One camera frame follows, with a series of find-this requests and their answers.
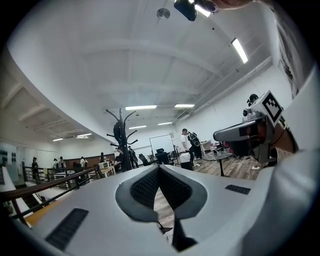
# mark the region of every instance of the ceiling light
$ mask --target ceiling light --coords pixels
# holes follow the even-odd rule
[[[176,104],[175,108],[192,108],[195,104]]]
[[[91,133],[86,133],[86,134],[82,134],[82,135],[77,135],[77,137],[84,137],[84,136],[89,136],[91,135]]]
[[[132,130],[132,129],[139,129],[139,128],[145,128],[145,127],[147,127],[147,126],[142,125],[142,126],[130,127],[129,129]]]
[[[125,110],[148,110],[148,109],[155,109],[157,105],[150,105],[150,106],[126,106]]]
[[[240,55],[243,63],[246,63],[248,61],[247,55],[244,51],[244,49],[242,48],[240,42],[238,39],[233,39],[233,41],[231,42],[231,44],[233,44],[234,48],[236,49],[236,51],[238,52],[238,54]]]
[[[158,126],[165,126],[170,124],[172,124],[172,122],[162,122],[162,123],[158,123]]]
[[[200,13],[202,13],[204,16],[206,16],[206,17],[209,17],[210,16],[210,14],[211,14],[211,12],[210,11],[207,11],[207,10],[205,10],[205,9],[203,9],[202,7],[200,7],[200,5],[195,5],[194,6],[194,8],[198,11],[198,12],[200,12]]]

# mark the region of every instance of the chair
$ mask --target chair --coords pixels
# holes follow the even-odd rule
[[[149,166],[150,163],[148,162],[148,160],[146,159],[146,157],[143,154],[139,154],[139,159],[142,161],[143,166]]]
[[[164,152],[163,148],[157,149],[156,150],[156,154],[155,157],[158,160],[159,164],[164,164],[164,165],[168,165],[169,164],[169,157],[167,152]]]

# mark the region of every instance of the white ceiling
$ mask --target white ceiling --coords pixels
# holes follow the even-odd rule
[[[173,0],[57,1],[61,3],[63,8],[55,14],[61,36],[99,111],[109,109],[118,115],[119,108],[126,106],[158,105],[139,110],[127,127],[176,122],[183,110],[175,104],[195,104],[192,111],[196,112],[270,60],[257,3],[208,18],[199,13],[194,22],[174,8]],[[160,8],[170,11],[169,19],[157,18]],[[248,56],[246,64],[231,44],[234,38]],[[15,81],[7,83],[11,87],[1,86],[3,97],[14,90]],[[80,132],[24,88],[6,109],[17,118],[25,115],[26,126],[50,138]],[[35,114],[28,116],[29,111]]]

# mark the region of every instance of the wooden floor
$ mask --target wooden floor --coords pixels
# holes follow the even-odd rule
[[[278,151],[278,161],[280,162],[284,158],[290,156],[291,154],[283,151]],[[209,175],[220,175],[220,164],[218,161],[205,161],[205,160],[195,160],[194,164],[199,164],[193,168],[194,172],[209,174]],[[222,160],[222,168],[224,170],[224,174],[230,176],[234,179],[244,179],[244,180],[256,180],[259,174],[259,170],[252,170],[251,168],[255,165],[259,165],[260,167],[264,167],[253,158],[242,157],[240,159],[236,159],[233,156],[227,159]],[[158,189],[155,195],[154,208],[158,213],[159,222],[166,228],[174,227],[174,211],[170,207],[167,202],[165,196],[161,192],[160,188]],[[169,243],[172,242],[173,230],[166,233],[169,239]]]

